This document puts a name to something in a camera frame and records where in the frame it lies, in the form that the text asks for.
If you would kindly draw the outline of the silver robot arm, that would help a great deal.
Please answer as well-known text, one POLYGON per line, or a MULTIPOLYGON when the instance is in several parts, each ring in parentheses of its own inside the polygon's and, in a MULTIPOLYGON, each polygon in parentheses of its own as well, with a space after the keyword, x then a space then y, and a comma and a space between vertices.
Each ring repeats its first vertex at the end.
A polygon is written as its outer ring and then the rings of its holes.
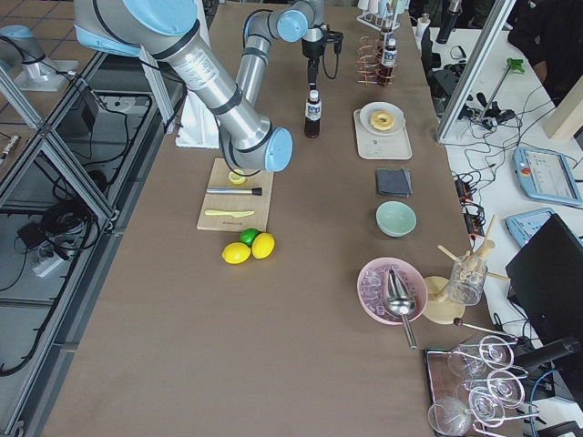
POLYGON ((23 91, 57 92, 66 82, 60 67, 39 45, 32 31, 24 25, 7 25, 1 28, 1 40, 11 46, 21 58, 23 72, 15 84, 23 91))
POLYGON ((77 40, 119 56, 141 50, 168 63, 220 124, 225 159, 237 168, 279 172, 292 158, 292 135, 254 109, 275 40, 319 43, 324 3, 295 1, 251 16, 243 28, 244 50, 231 77, 203 40, 193 1, 76 1, 77 40))

